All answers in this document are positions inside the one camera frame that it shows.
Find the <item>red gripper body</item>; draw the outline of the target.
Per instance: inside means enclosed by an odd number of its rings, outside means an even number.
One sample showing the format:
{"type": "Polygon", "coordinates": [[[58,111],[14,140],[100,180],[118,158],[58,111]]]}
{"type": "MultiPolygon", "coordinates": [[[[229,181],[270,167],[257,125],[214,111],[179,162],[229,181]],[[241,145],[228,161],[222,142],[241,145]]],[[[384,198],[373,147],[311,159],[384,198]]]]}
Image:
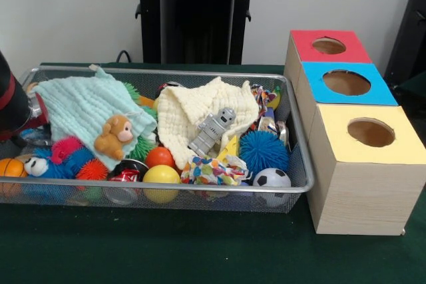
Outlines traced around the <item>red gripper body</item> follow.
{"type": "Polygon", "coordinates": [[[8,140],[21,131],[43,126],[48,123],[48,117],[47,107],[40,94],[16,92],[1,109],[1,140],[8,140]]]}

